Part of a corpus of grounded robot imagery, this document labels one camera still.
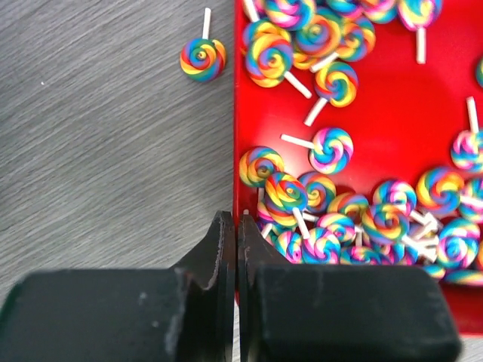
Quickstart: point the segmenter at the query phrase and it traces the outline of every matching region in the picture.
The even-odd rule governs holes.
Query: red surface
[[[345,170],[331,176],[337,187],[371,195],[383,179],[396,177],[415,185],[430,167],[452,167],[450,146],[469,128],[466,98],[474,96],[483,119],[483,90],[475,66],[483,56],[482,0],[445,0],[441,16],[427,29],[426,65],[416,64],[416,36],[397,20],[376,25],[376,47],[363,60],[351,63],[359,79],[355,101],[346,108],[330,104],[311,127],[303,119],[317,100],[313,75],[292,72],[314,93],[305,99],[290,84],[261,88],[246,74],[240,53],[247,24],[241,0],[235,9],[235,172],[233,215],[249,209],[256,215],[254,189],[238,178],[238,160],[254,146],[274,148],[294,176],[311,170],[308,150],[279,139],[282,133],[311,140],[327,126],[346,130],[354,155]],[[444,286],[462,333],[483,335],[483,288]]]

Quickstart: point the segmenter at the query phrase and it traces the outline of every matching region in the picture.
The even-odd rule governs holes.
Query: red tray
[[[359,79],[355,101],[346,108],[326,105],[311,127],[303,124],[318,99],[313,75],[291,71],[313,93],[305,99],[283,81],[261,88],[249,79],[240,52],[248,23],[242,0],[235,1],[235,151],[233,215],[256,215],[257,194],[239,181],[238,161],[250,147],[274,148],[294,176],[312,170],[309,150],[280,140],[282,133],[311,140],[327,126],[346,130],[354,142],[349,165],[331,179],[341,188],[372,195],[383,179],[397,177],[415,186],[420,174],[436,165],[452,167],[450,146],[469,128],[466,98],[474,96],[483,120],[483,90],[475,68],[483,56],[482,0],[445,0],[441,16],[426,32],[426,65],[416,64],[416,35],[395,20],[375,25],[376,47],[351,63]],[[483,335],[483,289],[443,285],[460,332]]]

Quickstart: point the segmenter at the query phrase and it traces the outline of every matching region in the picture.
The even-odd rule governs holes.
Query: red box
[[[291,71],[313,93],[305,99],[287,81],[261,88],[249,79],[240,52],[248,23],[242,0],[235,1],[235,151],[233,215],[249,209],[256,215],[257,194],[238,178],[238,161],[249,148],[274,148],[294,176],[312,170],[309,150],[280,140],[282,133],[311,140],[327,126],[346,130],[354,155],[342,172],[330,176],[339,189],[371,196],[384,179],[395,177],[415,186],[420,174],[437,166],[453,167],[450,147],[469,129],[466,98],[474,96],[483,119],[483,90],[475,80],[483,56],[482,0],[445,0],[441,16],[427,29],[427,59],[416,63],[416,34],[398,21],[375,25],[376,46],[363,60],[351,63],[359,79],[355,101],[346,108],[330,104],[314,125],[303,119],[318,99],[313,75]],[[483,288],[442,285],[460,332],[483,335]]]

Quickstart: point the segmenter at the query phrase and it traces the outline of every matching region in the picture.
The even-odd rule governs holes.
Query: red container
[[[351,63],[359,79],[355,101],[339,109],[327,104],[311,127],[303,120],[318,99],[312,73],[291,70],[314,93],[310,100],[287,81],[274,88],[255,85],[240,52],[248,19],[242,0],[235,4],[233,215],[237,223],[244,209],[256,215],[256,191],[238,178],[238,161],[249,148],[274,148],[294,176],[312,170],[309,150],[281,141],[282,133],[311,140],[322,127],[346,130],[354,142],[354,155],[346,169],[331,179],[338,188],[370,196],[384,179],[396,177],[415,186],[430,167],[452,167],[451,143],[469,128],[467,97],[474,96],[483,121],[483,90],[475,80],[476,63],[483,56],[482,0],[445,0],[441,16],[426,32],[426,65],[416,64],[414,32],[397,20],[375,25],[375,49]],[[460,332],[483,335],[483,288],[442,287]]]

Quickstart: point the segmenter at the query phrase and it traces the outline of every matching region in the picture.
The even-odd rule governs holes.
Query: wooden surface
[[[228,65],[196,84],[204,6]],[[39,268],[167,267],[231,210],[232,6],[0,0],[0,299]]]

